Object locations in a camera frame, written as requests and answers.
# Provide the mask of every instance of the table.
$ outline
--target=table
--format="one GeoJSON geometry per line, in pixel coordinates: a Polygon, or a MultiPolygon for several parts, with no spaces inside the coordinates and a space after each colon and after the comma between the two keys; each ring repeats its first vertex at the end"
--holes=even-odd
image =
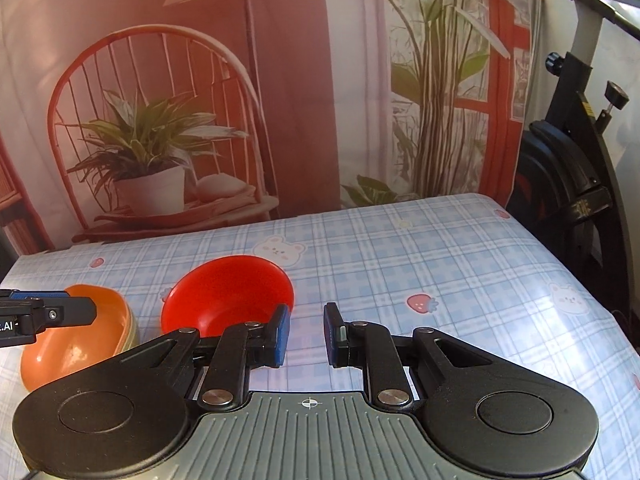
{"type": "MultiPolygon", "coordinates": [[[[160,335],[162,297],[189,270],[228,254],[283,267],[296,305],[285,365],[252,389],[359,388],[357,370],[326,363],[322,306],[409,335],[433,326],[583,393],[600,417],[584,469],[593,480],[640,478],[640,356],[613,317],[491,199],[467,194],[349,209],[21,258],[4,288],[114,288],[142,341],[160,335]]],[[[0,479],[26,473],[11,420],[26,391],[19,348],[0,351],[0,479]]]]}

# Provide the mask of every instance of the black knob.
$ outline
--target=black knob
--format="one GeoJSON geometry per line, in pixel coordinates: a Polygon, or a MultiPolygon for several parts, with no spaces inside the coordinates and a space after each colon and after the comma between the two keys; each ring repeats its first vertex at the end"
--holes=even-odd
{"type": "Polygon", "coordinates": [[[622,110],[629,102],[629,96],[626,95],[626,92],[611,81],[607,81],[607,89],[604,92],[604,97],[618,110],[622,110]]]}
{"type": "Polygon", "coordinates": [[[545,67],[546,71],[552,75],[558,77],[562,72],[562,65],[564,64],[564,57],[560,56],[557,52],[552,52],[546,56],[545,67]]]}

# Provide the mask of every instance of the gray gripper base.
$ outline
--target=gray gripper base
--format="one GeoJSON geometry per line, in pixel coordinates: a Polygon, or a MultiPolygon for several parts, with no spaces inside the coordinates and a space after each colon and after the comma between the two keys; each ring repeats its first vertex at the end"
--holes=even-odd
{"type": "Polygon", "coordinates": [[[205,415],[176,454],[130,480],[482,478],[441,457],[410,416],[379,412],[348,392],[254,393],[236,412],[205,415]]]}

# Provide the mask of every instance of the bowl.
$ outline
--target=bowl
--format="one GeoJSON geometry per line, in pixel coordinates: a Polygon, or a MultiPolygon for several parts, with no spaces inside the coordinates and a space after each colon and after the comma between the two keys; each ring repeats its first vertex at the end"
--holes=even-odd
{"type": "Polygon", "coordinates": [[[95,285],[73,285],[70,296],[94,300],[95,321],[89,326],[53,328],[38,334],[20,360],[25,388],[33,390],[128,350],[138,342],[133,315],[115,290],[95,285]]]}
{"type": "Polygon", "coordinates": [[[163,333],[184,327],[203,337],[247,321],[266,323],[276,306],[293,309],[293,286],[276,264],[258,256],[225,256],[196,267],[164,300],[163,333]]]}

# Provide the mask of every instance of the red bowl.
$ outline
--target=red bowl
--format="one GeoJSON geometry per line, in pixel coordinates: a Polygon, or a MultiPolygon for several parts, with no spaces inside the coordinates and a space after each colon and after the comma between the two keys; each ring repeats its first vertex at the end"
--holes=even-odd
{"type": "Polygon", "coordinates": [[[293,309],[293,286],[284,270],[257,256],[225,256],[176,283],[164,301],[160,325],[165,334],[194,327],[202,337],[217,336],[238,323],[268,322],[281,303],[293,309]]]}

